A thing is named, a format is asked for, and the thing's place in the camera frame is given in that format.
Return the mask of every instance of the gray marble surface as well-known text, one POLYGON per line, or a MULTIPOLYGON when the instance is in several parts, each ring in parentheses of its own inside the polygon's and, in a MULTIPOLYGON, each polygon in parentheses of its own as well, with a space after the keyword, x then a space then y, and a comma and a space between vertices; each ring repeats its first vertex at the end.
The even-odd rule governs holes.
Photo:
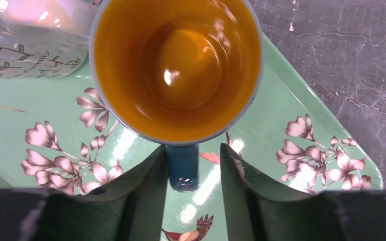
POLYGON ((379 166, 386 188, 386 0, 250 0, 261 28, 379 166))

